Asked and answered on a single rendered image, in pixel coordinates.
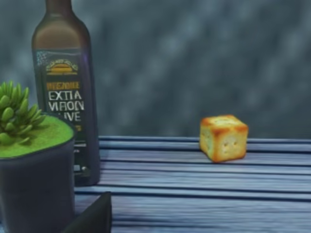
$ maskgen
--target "wooden table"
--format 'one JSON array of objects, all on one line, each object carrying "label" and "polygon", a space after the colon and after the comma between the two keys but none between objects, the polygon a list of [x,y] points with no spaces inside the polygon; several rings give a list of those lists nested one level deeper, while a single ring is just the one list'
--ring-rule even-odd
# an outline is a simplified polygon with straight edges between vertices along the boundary
[{"label": "wooden table", "polygon": [[198,138],[100,137],[102,176],[82,212],[113,193],[113,233],[311,233],[311,140],[248,140],[212,164]]}]

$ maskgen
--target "succulent plant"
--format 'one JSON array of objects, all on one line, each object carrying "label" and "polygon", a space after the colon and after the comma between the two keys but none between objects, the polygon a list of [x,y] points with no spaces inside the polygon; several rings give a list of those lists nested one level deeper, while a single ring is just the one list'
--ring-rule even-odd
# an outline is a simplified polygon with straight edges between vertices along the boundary
[{"label": "succulent plant", "polygon": [[20,84],[0,85],[0,145],[30,142],[29,133],[43,122],[37,104],[28,108],[28,95],[29,89],[22,91]]}]

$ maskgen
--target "black label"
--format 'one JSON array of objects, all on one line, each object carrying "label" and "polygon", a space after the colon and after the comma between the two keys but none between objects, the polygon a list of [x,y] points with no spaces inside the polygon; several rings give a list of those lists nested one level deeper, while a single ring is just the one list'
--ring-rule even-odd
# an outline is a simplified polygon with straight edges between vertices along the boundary
[{"label": "black label", "polygon": [[83,54],[81,50],[35,51],[37,88],[43,90],[40,108],[62,115],[76,127],[75,173],[88,175],[85,101],[83,91]]}]

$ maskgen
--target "plant pot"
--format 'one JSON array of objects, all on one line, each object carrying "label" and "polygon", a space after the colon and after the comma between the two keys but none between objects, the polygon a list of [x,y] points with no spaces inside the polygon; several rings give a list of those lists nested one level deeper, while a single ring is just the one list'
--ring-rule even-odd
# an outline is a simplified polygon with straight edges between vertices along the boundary
[{"label": "plant pot", "polygon": [[74,219],[70,140],[23,156],[0,159],[0,213],[6,233],[59,233]]}]

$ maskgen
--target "blurry dark backdrop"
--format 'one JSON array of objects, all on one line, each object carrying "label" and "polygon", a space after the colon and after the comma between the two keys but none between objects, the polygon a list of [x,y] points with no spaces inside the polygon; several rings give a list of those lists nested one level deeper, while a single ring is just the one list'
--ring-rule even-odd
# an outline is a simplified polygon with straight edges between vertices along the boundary
[{"label": "blurry dark backdrop", "polygon": [[[93,43],[102,135],[197,136],[234,114],[250,137],[311,138],[311,0],[73,0]],[[44,0],[0,0],[0,80],[31,89]]]}]

